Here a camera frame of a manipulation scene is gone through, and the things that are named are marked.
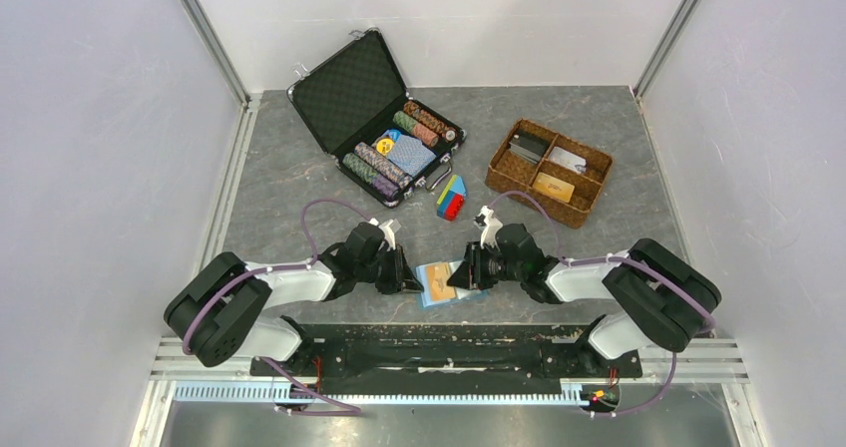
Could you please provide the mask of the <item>blue card holder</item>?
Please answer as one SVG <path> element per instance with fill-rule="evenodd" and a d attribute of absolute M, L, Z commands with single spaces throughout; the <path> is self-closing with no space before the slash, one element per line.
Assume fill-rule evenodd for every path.
<path fill-rule="evenodd" d="M 487 295 L 483 290 L 465 289 L 448 284 L 449 277 L 460 264 L 461 260 L 431 262 L 418 265 L 413 269 L 416 279 L 423 287 L 418 300 L 422 309 L 475 300 Z"/>

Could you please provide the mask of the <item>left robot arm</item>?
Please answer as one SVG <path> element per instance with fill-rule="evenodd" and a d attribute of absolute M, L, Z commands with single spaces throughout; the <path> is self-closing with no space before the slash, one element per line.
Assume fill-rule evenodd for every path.
<path fill-rule="evenodd" d="M 262 264 L 220 253 L 168 304 L 164 322 L 183 353 L 205 367 L 245 355 L 269 357 L 301 374 L 312 364 L 313 348 L 280 307 L 334 300 L 359 283 L 383 295 L 422 291 L 396 239 L 398 227 L 395 220 L 362 222 L 346 240 L 300 262 Z"/>

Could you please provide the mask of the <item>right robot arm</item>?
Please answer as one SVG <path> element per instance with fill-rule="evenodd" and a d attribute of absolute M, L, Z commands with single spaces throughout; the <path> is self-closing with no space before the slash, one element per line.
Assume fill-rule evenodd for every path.
<path fill-rule="evenodd" d="M 519 223 L 500 227 L 492 241 L 468 243 L 447 285 L 485 290 L 513 281 L 534 301 L 562 304 L 613 300 L 620 310 L 593 321 L 579 339 L 576 359 L 601 375 L 625 354 L 651 344 L 684 351 L 714 326 L 718 287 L 651 238 L 606 256 L 571 259 L 545 254 Z"/>

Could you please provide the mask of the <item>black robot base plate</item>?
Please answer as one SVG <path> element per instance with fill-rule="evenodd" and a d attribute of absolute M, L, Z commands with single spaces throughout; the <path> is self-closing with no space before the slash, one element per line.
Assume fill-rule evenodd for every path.
<path fill-rule="evenodd" d="M 571 324 L 306 324 L 282 367 L 325 395 L 554 394 L 563 379 L 642 376 L 639 355 L 587 352 Z"/>

